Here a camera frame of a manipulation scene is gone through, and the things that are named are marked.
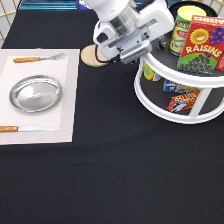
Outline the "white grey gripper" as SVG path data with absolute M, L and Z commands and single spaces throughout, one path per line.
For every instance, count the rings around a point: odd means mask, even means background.
M 167 0 L 92 0 L 99 21 L 93 41 L 107 60 L 135 61 L 152 50 L 151 42 L 174 28 Z

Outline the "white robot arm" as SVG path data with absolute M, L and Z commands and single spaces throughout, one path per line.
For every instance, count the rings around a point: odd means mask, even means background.
M 151 42 L 174 28 L 167 0 L 85 0 L 99 21 L 93 41 L 107 61 L 127 64 L 152 51 Z

